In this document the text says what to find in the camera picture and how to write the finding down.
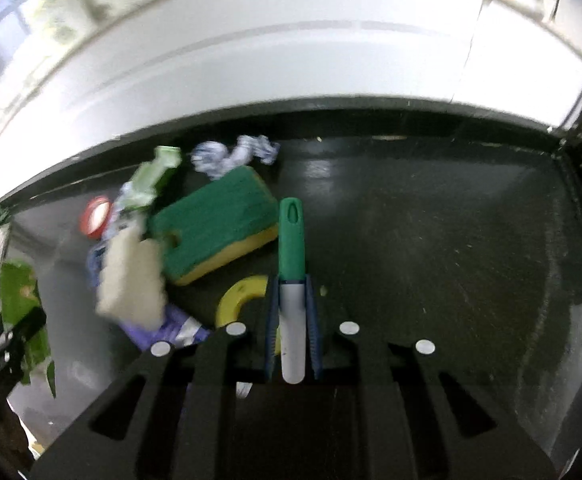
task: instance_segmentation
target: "white dot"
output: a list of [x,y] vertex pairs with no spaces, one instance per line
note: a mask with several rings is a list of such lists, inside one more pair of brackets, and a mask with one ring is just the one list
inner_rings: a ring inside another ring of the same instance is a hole
[[151,346],[151,353],[156,357],[167,355],[171,351],[171,345],[167,341],[158,341]]
[[229,323],[226,326],[226,333],[228,335],[242,335],[247,331],[247,327],[244,323],[236,321],[234,323]]
[[421,354],[431,355],[436,351],[436,346],[433,344],[433,341],[429,341],[428,339],[420,339],[417,343],[415,343],[415,349]]
[[360,332],[360,325],[355,321],[344,321],[340,323],[340,332],[344,335],[356,335]]

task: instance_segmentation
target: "triangular cutout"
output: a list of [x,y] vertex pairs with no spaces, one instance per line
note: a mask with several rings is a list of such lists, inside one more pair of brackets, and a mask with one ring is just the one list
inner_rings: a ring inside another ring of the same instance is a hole
[[444,388],[460,434],[465,438],[478,436],[496,427],[495,421],[480,407],[460,384],[449,374],[442,372],[440,382]]
[[111,400],[103,412],[94,419],[90,425],[91,429],[113,440],[124,440],[145,383],[144,377],[134,377],[122,393]]

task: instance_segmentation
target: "purple package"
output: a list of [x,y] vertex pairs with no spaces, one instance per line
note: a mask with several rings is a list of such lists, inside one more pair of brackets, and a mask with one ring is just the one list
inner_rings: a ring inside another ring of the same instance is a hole
[[168,303],[164,309],[165,321],[158,330],[145,330],[131,323],[119,323],[120,328],[142,351],[151,348],[153,343],[168,341],[174,346],[182,347],[204,341],[210,330],[181,311],[175,305]]

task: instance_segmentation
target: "green scouring pad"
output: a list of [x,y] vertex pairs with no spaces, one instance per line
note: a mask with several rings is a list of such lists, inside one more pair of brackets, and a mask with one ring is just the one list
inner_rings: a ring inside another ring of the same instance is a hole
[[161,241],[167,278],[187,285],[275,240],[277,216],[267,186],[241,166],[158,212],[149,229]]

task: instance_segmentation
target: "yellow curved object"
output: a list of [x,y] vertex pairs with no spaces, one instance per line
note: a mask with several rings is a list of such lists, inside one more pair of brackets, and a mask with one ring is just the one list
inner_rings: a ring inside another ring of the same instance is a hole
[[[249,276],[237,282],[220,300],[215,311],[215,326],[217,328],[238,321],[242,305],[255,298],[267,295],[267,276]],[[280,328],[276,333],[276,355],[280,353]]]

